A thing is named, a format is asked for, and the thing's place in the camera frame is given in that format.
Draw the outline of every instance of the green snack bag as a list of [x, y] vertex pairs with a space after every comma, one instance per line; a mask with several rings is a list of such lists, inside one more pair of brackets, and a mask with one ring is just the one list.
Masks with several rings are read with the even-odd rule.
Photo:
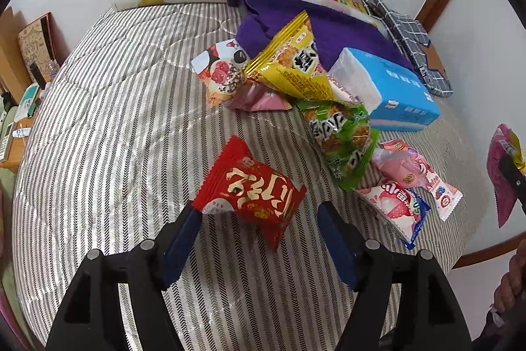
[[340, 188], [356, 189], [380, 138], [369, 125], [364, 105], [302, 100], [297, 106]]

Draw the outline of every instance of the blue plaid fabric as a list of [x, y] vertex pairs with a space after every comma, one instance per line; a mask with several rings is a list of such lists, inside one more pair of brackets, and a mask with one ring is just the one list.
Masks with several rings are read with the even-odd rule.
[[430, 93], [449, 97], [453, 94], [451, 83], [439, 70], [430, 69], [421, 45], [429, 47], [431, 40], [419, 21], [386, 7], [382, 0], [362, 0], [369, 15], [380, 19], [386, 26], [393, 44], [414, 65]]

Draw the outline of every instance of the red snack package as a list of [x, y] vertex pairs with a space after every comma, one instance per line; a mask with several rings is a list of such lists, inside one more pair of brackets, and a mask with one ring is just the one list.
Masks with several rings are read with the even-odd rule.
[[193, 202], [203, 214], [235, 212], [262, 227], [273, 251], [305, 196], [289, 177], [254, 161], [247, 144], [232, 136], [223, 148]]

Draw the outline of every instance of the pink snack package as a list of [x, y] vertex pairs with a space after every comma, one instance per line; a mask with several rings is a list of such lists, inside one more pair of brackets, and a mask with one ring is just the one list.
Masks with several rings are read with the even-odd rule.
[[488, 151], [486, 169], [495, 188], [496, 213], [501, 228], [514, 209], [517, 195], [499, 169], [499, 161], [509, 154], [511, 129], [506, 124], [497, 127]]
[[371, 162], [384, 175], [403, 188], [426, 188], [429, 186], [429, 180], [420, 169], [417, 154], [414, 152], [393, 152], [392, 150], [376, 148], [372, 154]]
[[251, 79], [247, 79], [237, 88], [233, 98], [227, 101], [226, 106], [229, 109], [246, 110], [247, 112], [293, 108], [280, 93]]
[[357, 189], [356, 192], [372, 204], [377, 215], [396, 229], [409, 250], [414, 249], [425, 214], [430, 209], [419, 195], [385, 177], [378, 186]]
[[[457, 206], [459, 201], [462, 198], [462, 193], [453, 186], [444, 182], [437, 173], [433, 170], [433, 167], [425, 160], [422, 154], [411, 148], [407, 143], [400, 139], [394, 139], [388, 142], [381, 143], [380, 146], [383, 149], [396, 153], [397, 151], [406, 152], [414, 158], [415, 162], [418, 163], [420, 171], [427, 178], [428, 183], [422, 186], [426, 191], [431, 192], [435, 198], [435, 206], [438, 210], [440, 218], [445, 221], [451, 213], [453, 213], [454, 208]], [[389, 176], [390, 179], [396, 180], [399, 176], [404, 175], [404, 171], [396, 172], [392, 168], [384, 171], [382, 168], [379, 168], [384, 174]]]

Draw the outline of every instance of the blue tissue box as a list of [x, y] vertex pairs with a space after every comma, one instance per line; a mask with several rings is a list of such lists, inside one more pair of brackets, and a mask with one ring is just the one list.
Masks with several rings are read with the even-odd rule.
[[418, 77], [389, 60], [344, 48], [330, 74], [360, 99], [374, 128], [420, 131], [440, 116]]

